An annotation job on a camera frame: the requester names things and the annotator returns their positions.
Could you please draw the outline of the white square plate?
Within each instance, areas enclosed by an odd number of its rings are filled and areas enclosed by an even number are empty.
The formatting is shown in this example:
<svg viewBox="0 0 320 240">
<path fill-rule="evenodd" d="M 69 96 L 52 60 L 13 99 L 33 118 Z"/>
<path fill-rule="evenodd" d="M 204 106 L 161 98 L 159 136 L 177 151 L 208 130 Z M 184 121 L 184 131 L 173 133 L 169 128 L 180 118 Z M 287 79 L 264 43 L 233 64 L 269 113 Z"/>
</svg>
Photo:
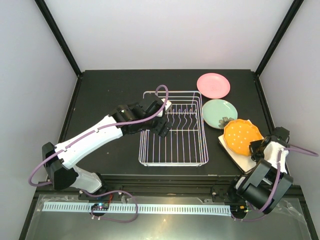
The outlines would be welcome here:
<svg viewBox="0 0 320 240">
<path fill-rule="evenodd" d="M 248 174 L 257 165 L 257 163 L 253 161 L 250 156 L 239 155 L 229 149 L 224 141 L 223 135 L 218 137 L 218 141 L 232 161 L 244 174 Z"/>
</svg>

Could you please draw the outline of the orange dotted scalloped plate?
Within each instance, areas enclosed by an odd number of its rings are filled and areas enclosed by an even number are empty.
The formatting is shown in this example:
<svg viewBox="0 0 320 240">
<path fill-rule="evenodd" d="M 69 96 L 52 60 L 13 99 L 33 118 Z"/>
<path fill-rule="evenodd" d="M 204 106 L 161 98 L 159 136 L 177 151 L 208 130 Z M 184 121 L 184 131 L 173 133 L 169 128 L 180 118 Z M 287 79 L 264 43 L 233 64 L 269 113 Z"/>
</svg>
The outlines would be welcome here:
<svg viewBox="0 0 320 240">
<path fill-rule="evenodd" d="M 226 146 L 238 155 L 250 156 L 251 142 L 263 139 L 258 127 L 250 120 L 232 120 L 224 127 L 223 140 Z"/>
</svg>

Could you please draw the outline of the white wire dish rack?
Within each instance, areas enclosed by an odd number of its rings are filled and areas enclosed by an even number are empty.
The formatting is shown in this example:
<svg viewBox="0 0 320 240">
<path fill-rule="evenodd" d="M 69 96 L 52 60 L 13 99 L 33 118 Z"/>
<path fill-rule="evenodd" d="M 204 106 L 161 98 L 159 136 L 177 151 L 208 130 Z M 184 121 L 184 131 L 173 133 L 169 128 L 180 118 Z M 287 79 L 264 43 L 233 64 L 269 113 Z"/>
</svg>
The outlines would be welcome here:
<svg viewBox="0 0 320 240">
<path fill-rule="evenodd" d="M 139 162 L 146 167 L 200 167 L 209 161 L 203 101 L 199 91 L 170 91 L 166 137 L 140 133 Z"/>
</svg>

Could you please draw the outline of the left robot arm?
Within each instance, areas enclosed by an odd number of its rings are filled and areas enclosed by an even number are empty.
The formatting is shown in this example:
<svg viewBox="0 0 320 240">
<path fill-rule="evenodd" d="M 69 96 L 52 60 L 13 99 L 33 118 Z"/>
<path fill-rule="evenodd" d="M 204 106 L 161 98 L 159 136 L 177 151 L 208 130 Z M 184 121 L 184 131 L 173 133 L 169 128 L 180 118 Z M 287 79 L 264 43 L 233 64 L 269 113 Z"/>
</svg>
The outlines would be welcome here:
<svg viewBox="0 0 320 240">
<path fill-rule="evenodd" d="M 90 193 L 97 200 L 103 199 L 108 188 L 102 176 L 78 167 L 77 163 L 125 135 L 149 130 L 164 138 L 172 128 L 166 117 L 171 108 L 169 100 L 149 95 L 139 102 L 117 106 L 97 124 L 70 140 L 43 145 L 42 156 L 50 159 L 44 168 L 53 188 L 60 191 L 72 187 Z"/>
</svg>

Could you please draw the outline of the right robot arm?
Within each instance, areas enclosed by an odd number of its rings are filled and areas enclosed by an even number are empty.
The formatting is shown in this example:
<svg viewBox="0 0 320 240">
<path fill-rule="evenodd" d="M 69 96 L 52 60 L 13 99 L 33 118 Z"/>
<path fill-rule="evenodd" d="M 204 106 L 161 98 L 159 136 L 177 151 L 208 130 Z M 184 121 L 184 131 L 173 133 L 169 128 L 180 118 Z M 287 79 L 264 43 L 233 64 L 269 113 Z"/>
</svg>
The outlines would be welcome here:
<svg viewBox="0 0 320 240">
<path fill-rule="evenodd" d="M 285 167 L 289 136 L 289 130 L 276 127 L 264 139 L 249 144 L 249 153 L 256 165 L 248 174 L 232 181 L 233 185 L 227 189 L 230 200 L 244 199 L 265 215 L 274 209 L 293 184 Z"/>
</svg>

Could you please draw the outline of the green floral plate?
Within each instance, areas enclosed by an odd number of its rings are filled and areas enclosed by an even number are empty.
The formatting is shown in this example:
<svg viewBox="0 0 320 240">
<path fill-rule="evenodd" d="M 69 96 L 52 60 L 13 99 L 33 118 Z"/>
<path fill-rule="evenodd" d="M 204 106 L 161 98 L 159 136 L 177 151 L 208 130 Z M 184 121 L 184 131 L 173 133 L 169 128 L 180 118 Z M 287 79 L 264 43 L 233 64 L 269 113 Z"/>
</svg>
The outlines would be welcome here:
<svg viewBox="0 0 320 240">
<path fill-rule="evenodd" d="M 223 130 L 224 127 L 238 118 L 238 111 L 228 101 L 212 99 L 202 107 L 203 120 L 212 128 Z"/>
</svg>

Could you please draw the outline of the pink round plate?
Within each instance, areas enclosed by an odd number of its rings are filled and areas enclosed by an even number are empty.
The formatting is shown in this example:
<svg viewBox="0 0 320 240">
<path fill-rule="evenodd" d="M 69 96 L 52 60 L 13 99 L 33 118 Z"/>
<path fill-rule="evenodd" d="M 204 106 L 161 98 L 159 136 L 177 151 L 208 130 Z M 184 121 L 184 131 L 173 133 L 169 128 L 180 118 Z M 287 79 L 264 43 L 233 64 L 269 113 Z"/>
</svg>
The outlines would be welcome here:
<svg viewBox="0 0 320 240">
<path fill-rule="evenodd" d="M 209 99 L 221 99 L 231 90 L 230 82 L 221 74 L 206 73 L 201 75 L 196 86 L 198 91 Z"/>
</svg>

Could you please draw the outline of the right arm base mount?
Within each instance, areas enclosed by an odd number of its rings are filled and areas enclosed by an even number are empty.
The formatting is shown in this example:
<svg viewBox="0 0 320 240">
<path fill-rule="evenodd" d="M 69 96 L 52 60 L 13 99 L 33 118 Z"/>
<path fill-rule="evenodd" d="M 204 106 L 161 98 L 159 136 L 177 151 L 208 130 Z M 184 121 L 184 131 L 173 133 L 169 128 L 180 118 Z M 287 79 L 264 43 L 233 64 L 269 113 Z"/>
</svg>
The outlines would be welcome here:
<svg viewBox="0 0 320 240">
<path fill-rule="evenodd" d="M 236 193 L 236 189 L 225 182 L 213 184 L 210 188 L 210 196 L 212 201 L 217 203 L 245 203 L 245 200 Z"/>
</svg>

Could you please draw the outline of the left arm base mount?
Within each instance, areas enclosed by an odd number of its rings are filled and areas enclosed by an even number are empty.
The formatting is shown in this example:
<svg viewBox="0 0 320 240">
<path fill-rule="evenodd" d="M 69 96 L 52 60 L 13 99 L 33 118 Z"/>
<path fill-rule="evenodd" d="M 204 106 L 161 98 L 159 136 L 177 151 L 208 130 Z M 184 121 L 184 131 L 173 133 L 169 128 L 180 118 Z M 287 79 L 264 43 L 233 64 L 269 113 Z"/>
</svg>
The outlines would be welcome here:
<svg viewBox="0 0 320 240">
<path fill-rule="evenodd" d="M 103 186 L 101 189 L 97 190 L 96 192 L 92 193 L 92 195 L 101 195 L 107 192 L 112 192 L 112 191 L 116 191 L 115 193 L 111 193 L 108 195 L 104 195 L 104 196 L 98 196 L 98 197 L 92 197 L 89 196 L 87 194 L 85 194 L 85 192 L 83 190 L 77 190 L 77 195 L 78 195 L 78 199 L 79 200 L 85 200 L 85 201 L 102 201 L 102 202 L 107 202 L 110 200 L 110 196 L 112 195 L 113 197 L 115 195 L 119 196 L 119 190 L 123 190 L 123 185 L 122 184 L 107 184 L 106 186 Z"/>
</svg>

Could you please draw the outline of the right black frame post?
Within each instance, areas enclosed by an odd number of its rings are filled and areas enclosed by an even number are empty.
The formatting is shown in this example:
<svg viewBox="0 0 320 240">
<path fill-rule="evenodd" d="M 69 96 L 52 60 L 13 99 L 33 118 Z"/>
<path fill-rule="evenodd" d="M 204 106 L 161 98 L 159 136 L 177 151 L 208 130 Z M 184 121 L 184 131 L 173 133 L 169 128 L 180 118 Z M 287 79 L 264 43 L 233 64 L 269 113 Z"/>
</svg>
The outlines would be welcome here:
<svg viewBox="0 0 320 240">
<path fill-rule="evenodd" d="M 255 70 L 255 74 L 260 77 L 266 68 L 268 62 L 270 61 L 271 57 L 273 56 L 274 52 L 276 51 L 278 45 L 280 44 L 282 38 L 284 37 L 286 31 L 288 30 L 289 26 L 291 25 L 293 19 L 295 18 L 296 14 L 298 13 L 300 7 L 302 6 L 304 0 L 294 0 L 288 11 L 286 12 L 281 24 L 279 25 L 274 37 L 272 38 L 268 48 L 266 49 L 258 67 Z"/>
</svg>

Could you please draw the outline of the black frame post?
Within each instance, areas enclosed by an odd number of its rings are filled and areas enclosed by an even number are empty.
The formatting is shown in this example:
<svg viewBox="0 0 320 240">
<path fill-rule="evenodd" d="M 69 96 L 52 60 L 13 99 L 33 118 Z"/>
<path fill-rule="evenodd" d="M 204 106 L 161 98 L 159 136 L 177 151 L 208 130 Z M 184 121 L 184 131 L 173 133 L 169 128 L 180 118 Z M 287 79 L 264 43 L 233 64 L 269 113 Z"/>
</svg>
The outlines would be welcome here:
<svg viewBox="0 0 320 240">
<path fill-rule="evenodd" d="M 260 77 L 266 68 L 268 62 L 270 61 L 271 57 L 273 56 L 274 52 L 276 51 L 278 45 L 280 44 L 282 38 L 284 37 L 286 31 L 288 30 L 289 26 L 291 25 L 293 19 L 295 18 L 296 14 L 298 13 L 300 7 L 302 6 L 304 0 L 294 0 L 288 11 L 286 12 L 281 24 L 279 25 L 274 37 L 272 38 L 268 48 L 266 49 L 258 67 L 255 70 L 255 74 Z"/>
<path fill-rule="evenodd" d="M 71 66 L 73 72 L 77 77 L 82 75 L 82 71 L 80 70 L 60 28 L 58 27 L 49 7 L 45 0 L 35 0 L 34 1 L 40 10 L 44 20 L 46 21 L 48 27 L 50 28 L 51 32 L 53 33 L 59 47 L 61 48 L 64 56 L 66 57 L 69 65 Z"/>
</svg>

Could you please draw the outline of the left black frame post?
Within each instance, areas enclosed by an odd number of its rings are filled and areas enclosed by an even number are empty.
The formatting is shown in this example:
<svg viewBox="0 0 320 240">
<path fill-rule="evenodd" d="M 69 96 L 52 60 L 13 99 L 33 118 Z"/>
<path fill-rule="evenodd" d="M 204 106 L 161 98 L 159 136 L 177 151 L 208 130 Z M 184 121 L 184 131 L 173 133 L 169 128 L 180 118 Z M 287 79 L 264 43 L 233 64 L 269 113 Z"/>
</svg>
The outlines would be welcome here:
<svg viewBox="0 0 320 240">
<path fill-rule="evenodd" d="M 80 70 L 60 28 L 58 27 L 49 7 L 45 0 L 35 0 L 34 1 L 40 10 L 44 20 L 46 21 L 48 27 L 50 28 L 51 32 L 53 33 L 59 47 L 61 48 L 64 56 L 66 57 L 69 65 L 71 66 L 73 72 L 77 77 L 82 75 L 82 71 Z"/>
</svg>

